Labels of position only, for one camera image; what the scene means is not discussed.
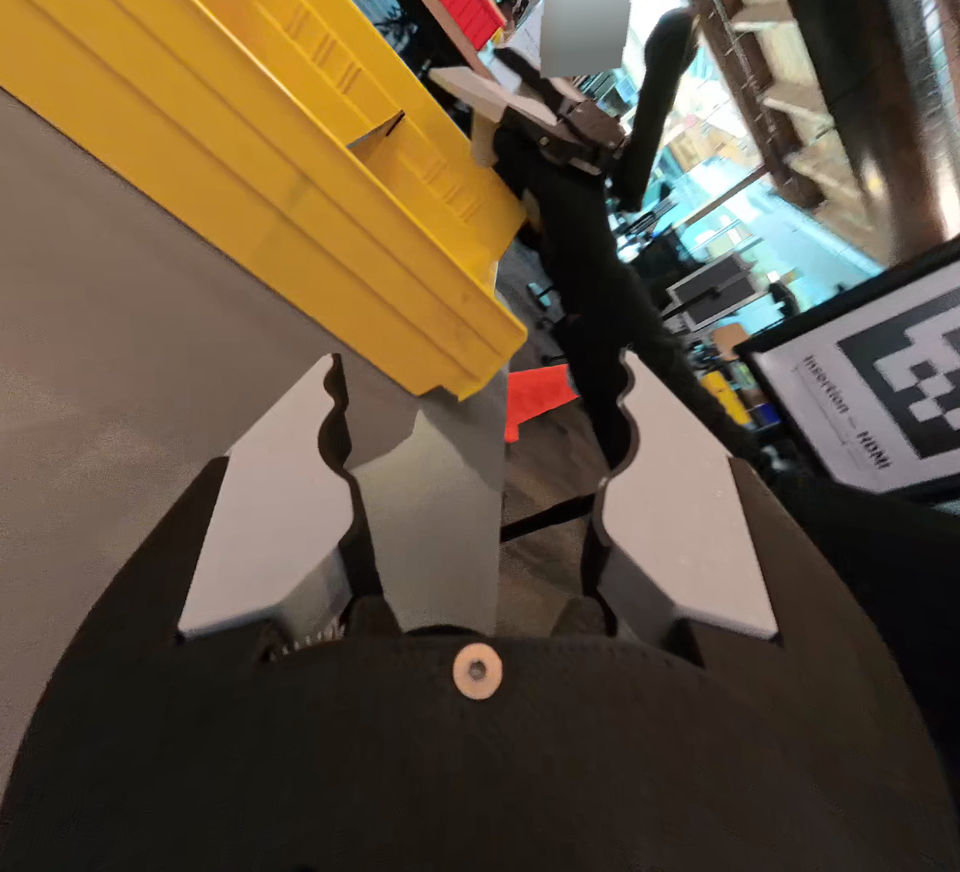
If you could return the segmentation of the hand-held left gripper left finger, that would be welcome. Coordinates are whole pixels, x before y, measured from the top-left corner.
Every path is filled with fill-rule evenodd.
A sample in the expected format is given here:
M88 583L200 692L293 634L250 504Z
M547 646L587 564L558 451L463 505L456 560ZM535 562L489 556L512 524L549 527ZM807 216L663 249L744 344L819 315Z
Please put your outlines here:
M226 455L178 632L267 621L299 641L383 595L358 483L342 358L322 357Z

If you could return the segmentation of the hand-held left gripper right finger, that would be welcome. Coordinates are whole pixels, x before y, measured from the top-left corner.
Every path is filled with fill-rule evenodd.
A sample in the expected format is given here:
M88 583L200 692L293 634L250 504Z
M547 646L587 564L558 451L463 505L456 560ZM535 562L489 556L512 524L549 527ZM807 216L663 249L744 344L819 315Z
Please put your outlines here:
M600 595L628 638L652 645L682 621L774 639L731 455L634 352L621 363L630 446L598 490L593 524L608 551Z

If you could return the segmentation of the yellow plastic bin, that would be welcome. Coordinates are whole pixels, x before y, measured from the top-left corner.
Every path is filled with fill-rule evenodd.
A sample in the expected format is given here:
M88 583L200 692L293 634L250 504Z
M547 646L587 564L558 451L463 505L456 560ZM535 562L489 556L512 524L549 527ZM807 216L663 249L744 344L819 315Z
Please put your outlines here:
M352 0L2 0L1 31L6 92L408 392L523 346L522 206Z

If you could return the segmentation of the black stand leg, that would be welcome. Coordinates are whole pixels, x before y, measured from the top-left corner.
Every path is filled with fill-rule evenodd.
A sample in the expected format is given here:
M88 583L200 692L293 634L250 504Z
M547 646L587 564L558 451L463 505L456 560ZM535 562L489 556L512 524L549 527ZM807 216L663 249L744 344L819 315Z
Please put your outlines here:
M596 494L579 495L506 523L501 526L499 542L506 544L557 525L588 518L594 511L595 500Z

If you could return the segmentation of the small yellow crate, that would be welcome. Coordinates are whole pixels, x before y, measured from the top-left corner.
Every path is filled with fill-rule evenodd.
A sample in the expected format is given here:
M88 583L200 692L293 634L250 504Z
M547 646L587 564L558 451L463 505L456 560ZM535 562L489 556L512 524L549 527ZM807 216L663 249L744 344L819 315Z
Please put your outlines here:
M748 416L743 403L723 373L710 371L702 374L699 381L736 422L747 421L743 418L744 415Z

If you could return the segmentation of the orange plastic piece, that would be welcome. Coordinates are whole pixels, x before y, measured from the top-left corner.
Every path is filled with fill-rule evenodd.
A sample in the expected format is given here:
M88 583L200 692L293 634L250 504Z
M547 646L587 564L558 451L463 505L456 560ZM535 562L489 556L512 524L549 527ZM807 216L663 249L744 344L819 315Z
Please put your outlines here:
M579 398L567 364L511 372L508 375L504 443L520 437L521 425Z

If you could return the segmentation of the black equipment case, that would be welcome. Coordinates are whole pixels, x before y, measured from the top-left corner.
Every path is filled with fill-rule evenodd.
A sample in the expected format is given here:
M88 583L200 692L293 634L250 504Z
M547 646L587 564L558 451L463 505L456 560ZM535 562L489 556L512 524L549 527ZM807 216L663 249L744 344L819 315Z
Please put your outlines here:
M676 333L700 333L767 296L769 285L767 276L731 251L668 286L661 318Z

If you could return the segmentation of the framed marker sign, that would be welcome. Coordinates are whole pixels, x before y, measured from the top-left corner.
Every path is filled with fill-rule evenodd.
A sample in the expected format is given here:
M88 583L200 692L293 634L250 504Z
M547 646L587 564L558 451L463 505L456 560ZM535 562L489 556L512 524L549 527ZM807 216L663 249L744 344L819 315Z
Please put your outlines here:
M958 239L735 351L822 476L929 505L958 501Z

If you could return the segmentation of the dark bin divider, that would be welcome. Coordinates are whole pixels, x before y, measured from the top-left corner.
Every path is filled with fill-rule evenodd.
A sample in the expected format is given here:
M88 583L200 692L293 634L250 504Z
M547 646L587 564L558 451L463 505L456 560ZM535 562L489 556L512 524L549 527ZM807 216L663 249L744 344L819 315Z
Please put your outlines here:
M348 143L345 148L351 152L355 158L366 160L374 153L378 146L391 135L403 121L404 117L405 112L403 110L398 111L375 128L366 132L366 134L362 134Z

